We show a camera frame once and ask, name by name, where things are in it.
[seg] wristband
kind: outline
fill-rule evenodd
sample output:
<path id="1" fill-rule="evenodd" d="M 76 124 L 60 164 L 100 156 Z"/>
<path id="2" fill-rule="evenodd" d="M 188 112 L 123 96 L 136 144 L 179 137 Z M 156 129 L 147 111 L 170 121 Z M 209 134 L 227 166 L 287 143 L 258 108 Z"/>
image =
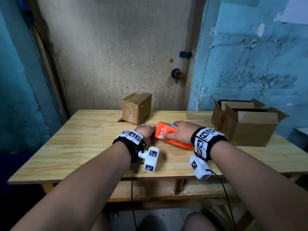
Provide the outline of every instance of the wristband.
<path id="1" fill-rule="evenodd" d="M 116 142 L 122 142 L 127 147 L 130 155 L 131 162 L 136 162 L 138 159 L 138 152 L 144 150 L 147 146 L 143 140 L 143 136 L 134 130 L 125 130 L 113 141 L 112 144 Z"/>
<path id="2" fill-rule="evenodd" d="M 211 128 L 201 127 L 191 136 L 191 142 L 195 146 L 195 155 L 206 162 L 211 160 L 211 149 L 219 141 L 227 141 L 224 134 Z"/>

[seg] teal wall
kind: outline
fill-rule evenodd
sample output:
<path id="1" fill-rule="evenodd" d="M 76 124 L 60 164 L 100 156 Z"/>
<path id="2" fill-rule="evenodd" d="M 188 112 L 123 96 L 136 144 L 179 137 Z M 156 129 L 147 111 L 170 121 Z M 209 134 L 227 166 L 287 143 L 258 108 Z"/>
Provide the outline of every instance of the teal wall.
<path id="1" fill-rule="evenodd" d="M 0 153 L 37 150 L 60 126 L 27 25 L 0 0 Z"/>
<path id="2" fill-rule="evenodd" d="M 308 26 L 276 21 L 287 2 L 209 0 L 188 110 L 212 110 L 211 96 L 257 98 L 291 116 L 277 132 L 304 147 L 294 128 L 308 126 Z"/>

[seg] orange object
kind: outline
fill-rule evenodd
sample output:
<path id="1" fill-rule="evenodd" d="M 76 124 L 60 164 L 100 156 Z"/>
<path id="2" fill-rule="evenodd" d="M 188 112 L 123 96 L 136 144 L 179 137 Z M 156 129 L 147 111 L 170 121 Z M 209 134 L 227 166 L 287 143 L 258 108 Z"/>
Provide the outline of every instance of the orange object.
<path id="1" fill-rule="evenodd" d="M 165 133 L 173 133 L 176 132 L 176 126 L 175 125 L 171 125 L 169 123 L 164 123 L 164 122 L 159 122 L 157 124 L 157 128 L 156 128 L 156 132 L 155 132 L 155 137 L 157 138 L 159 135 L 165 134 Z M 187 144 L 187 143 L 181 143 L 179 141 L 175 141 L 175 140 L 163 140 L 167 143 L 171 143 L 174 144 L 176 146 L 179 147 L 183 147 L 186 149 L 194 149 L 194 145 L 192 144 Z"/>

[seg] white tracking device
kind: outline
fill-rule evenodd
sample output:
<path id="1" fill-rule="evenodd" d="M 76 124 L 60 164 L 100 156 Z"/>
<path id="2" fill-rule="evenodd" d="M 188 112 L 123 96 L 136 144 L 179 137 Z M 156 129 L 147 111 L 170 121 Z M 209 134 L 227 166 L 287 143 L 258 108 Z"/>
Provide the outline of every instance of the white tracking device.
<path id="1" fill-rule="evenodd" d="M 138 156 L 145 159 L 143 169 L 148 172 L 154 172 L 159 155 L 159 149 L 157 147 L 150 147 L 149 150 L 144 152 L 139 151 Z"/>
<path id="2" fill-rule="evenodd" d="M 189 163 L 198 179 L 208 179 L 212 175 L 211 171 L 206 171 L 206 169 L 210 169 L 207 163 L 197 156 L 193 155 L 189 159 Z"/>

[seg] cardboard box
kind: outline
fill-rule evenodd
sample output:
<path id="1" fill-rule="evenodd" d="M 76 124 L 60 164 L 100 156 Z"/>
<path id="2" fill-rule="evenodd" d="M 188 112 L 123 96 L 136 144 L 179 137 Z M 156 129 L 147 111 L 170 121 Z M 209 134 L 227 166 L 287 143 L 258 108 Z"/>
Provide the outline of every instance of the cardboard box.
<path id="1" fill-rule="evenodd" d="M 227 104 L 230 108 L 256 108 L 260 109 L 265 104 L 256 100 L 219 100 L 215 101 L 212 97 L 215 107 L 212 115 L 211 123 L 214 125 L 216 130 L 221 130 L 222 124 L 225 120 L 225 105 Z"/>
<path id="2" fill-rule="evenodd" d="M 140 124 L 151 112 L 152 94 L 136 91 L 122 100 L 122 119 L 133 124 Z"/>
<path id="3" fill-rule="evenodd" d="M 265 147 L 277 125 L 289 116 L 275 108 L 232 109 L 226 105 L 221 132 L 237 146 Z"/>

